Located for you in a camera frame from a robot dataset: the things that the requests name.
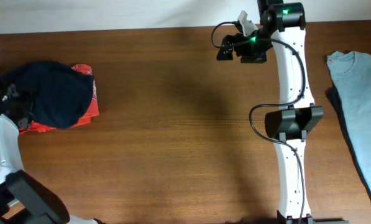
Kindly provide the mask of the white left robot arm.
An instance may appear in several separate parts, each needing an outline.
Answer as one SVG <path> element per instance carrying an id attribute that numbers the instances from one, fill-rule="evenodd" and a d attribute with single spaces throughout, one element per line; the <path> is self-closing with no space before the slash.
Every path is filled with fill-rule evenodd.
<path id="1" fill-rule="evenodd" d="M 101 223 L 69 214 L 57 195 L 24 170 L 18 138 L 18 127 L 0 114 L 0 224 Z"/>

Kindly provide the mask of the navy blue shorts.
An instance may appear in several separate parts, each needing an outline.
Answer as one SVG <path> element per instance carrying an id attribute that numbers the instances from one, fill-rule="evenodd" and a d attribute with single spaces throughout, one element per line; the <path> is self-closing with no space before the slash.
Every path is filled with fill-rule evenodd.
<path id="1" fill-rule="evenodd" d="M 18 89 L 32 91 L 35 122 L 58 129 L 68 129 L 78 115 L 88 94 L 93 95 L 94 76 L 83 75 L 64 63 L 42 60 L 21 65 L 0 75 L 0 85 L 14 83 Z"/>

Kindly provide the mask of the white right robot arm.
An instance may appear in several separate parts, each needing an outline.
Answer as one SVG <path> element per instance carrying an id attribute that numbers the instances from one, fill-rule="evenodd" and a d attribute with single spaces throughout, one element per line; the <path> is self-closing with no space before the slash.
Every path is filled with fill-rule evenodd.
<path id="1" fill-rule="evenodd" d="M 264 117 L 265 133 L 253 124 L 255 134 L 273 143 L 278 159 L 280 223 L 313 223 L 305 184 L 304 155 L 306 138 L 323 118 L 310 90 L 305 58 L 306 19 L 300 2 L 258 1 L 260 26 L 248 20 L 242 11 L 234 25 L 238 33 L 227 35 L 217 60 L 240 57 L 243 63 L 264 63 L 267 51 L 273 49 L 277 60 L 280 84 L 278 103 L 262 103 L 250 109 L 249 119 L 260 108 L 274 110 Z"/>

